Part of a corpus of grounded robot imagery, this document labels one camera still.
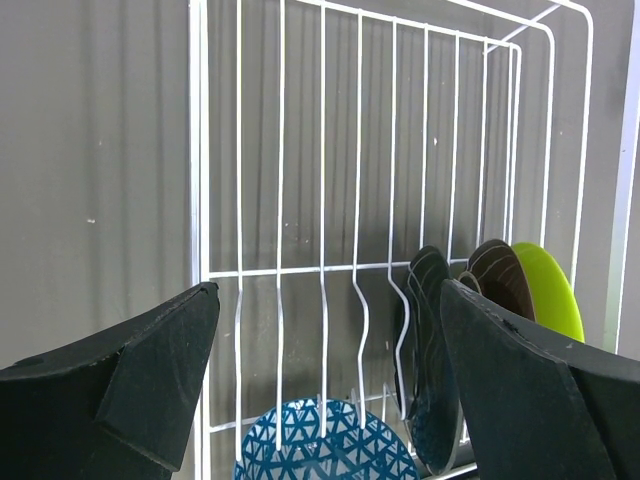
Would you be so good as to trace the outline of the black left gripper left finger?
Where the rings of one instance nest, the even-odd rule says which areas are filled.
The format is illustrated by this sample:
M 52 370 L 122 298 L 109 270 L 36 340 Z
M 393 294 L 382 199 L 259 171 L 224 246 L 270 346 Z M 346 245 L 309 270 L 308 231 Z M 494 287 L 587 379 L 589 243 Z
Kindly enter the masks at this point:
M 179 471 L 220 311 L 200 283 L 1 371 L 4 479 L 169 479 Z

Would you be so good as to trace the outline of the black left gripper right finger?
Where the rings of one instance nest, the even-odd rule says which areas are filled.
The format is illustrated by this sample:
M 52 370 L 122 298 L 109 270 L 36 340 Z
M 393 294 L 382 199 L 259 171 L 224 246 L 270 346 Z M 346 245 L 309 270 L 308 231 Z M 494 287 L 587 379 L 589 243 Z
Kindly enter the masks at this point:
M 481 478 L 638 478 L 638 361 L 456 280 L 442 286 L 441 317 Z

